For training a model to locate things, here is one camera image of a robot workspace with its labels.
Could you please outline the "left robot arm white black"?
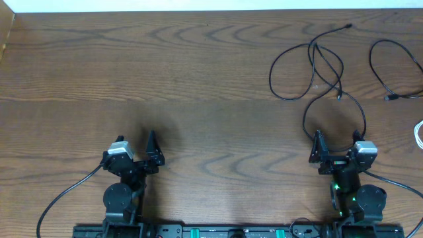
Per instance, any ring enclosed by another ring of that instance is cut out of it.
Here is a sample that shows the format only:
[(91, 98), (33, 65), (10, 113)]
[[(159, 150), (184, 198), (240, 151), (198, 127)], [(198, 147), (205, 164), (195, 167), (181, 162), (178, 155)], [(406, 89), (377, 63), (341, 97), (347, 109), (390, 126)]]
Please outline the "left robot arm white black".
[(103, 152), (100, 165), (120, 178), (110, 185), (103, 195), (106, 208), (101, 237), (144, 237), (141, 222), (143, 197), (148, 175), (159, 172), (165, 164), (165, 157), (159, 147), (156, 133), (149, 133), (145, 149), (147, 159), (134, 161), (134, 151), (124, 136)]

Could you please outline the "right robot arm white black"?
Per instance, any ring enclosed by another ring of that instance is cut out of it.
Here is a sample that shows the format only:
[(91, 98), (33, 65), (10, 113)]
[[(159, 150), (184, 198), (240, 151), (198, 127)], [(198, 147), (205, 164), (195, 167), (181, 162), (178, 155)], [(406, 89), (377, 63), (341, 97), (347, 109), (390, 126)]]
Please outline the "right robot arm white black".
[(320, 228), (321, 237), (377, 237), (375, 224), (383, 219), (387, 193), (372, 184), (362, 185), (360, 173), (375, 161), (378, 149), (357, 131), (345, 155), (330, 153), (321, 131), (316, 131), (309, 162), (318, 164), (320, 175), (331, 175), (332, 206), (340, 218)]

